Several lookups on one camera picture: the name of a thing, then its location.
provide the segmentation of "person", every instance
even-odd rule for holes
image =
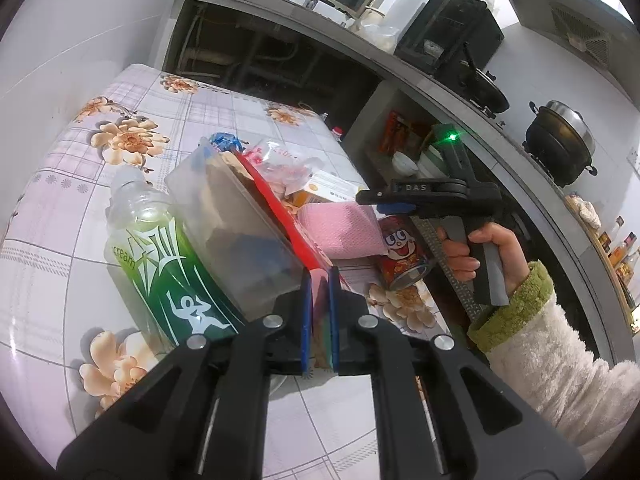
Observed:
[[[469,256],[469,246],[448,239],[442,227],[438,235],[455,277],[472,280],[480,262]],[[544,265],[527,263],[512,231],[491,222],[468,239],[498,246],[510,297],[508,306],[473,324],[468,336],[491,370],[574,444],[591,468],[638,404],[640,368],[630,361],[611,368],[594,360],[567,322]]]

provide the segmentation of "fuzzy sleeve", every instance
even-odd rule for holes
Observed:
[[[491,369],[593,465],[618,436],[640,399],[640,369],[633,362],[610,368],[593,358],[556,303],[545,267],[530,275],[508,306],[470,338]]]

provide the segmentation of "hand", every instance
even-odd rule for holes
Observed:
[[[438,227],[438,236],[442,240],[442,248],[447,255],[447,263],[453,275],[460,282],[468,282],[476,277],[476,269],[480,262],[469,256],[470,250],[467,244],[454,242],[447,238],[447,232],[443,227]],[[524,257],[522,248],[513,231],[508,230],[494,222],[485,224],[480,229],[473,231],[468,236],[469,241],[475,244],[493,242],[498,246],[502,270],[504,271],[504,285],[509,297],[527,279],[529,266]]]

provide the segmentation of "range hood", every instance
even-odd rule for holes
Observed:
[[[640,110],[640,34],[600,0],[509,0],[520,24],[591,65]]]

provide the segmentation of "metal screw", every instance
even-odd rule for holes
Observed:
[[[191,348],[191,350],[200,350],[204,348],[204,345],[207,344],[207,338],[202,334],[194,334],[187,339],[187,346]]]
[[[433,340],[433,344],[440,350],[451,350],[455,346],[455,341],[449,335],[439,335]]]
[[[358,324],[363,328],[373,328],[378,325],[378,318],[371,314],[365,314],[358,318]]]
[[[267,328],[280,328],[282,326],[282,318],[278,314],[269,314],[264,317],[262,324]]]

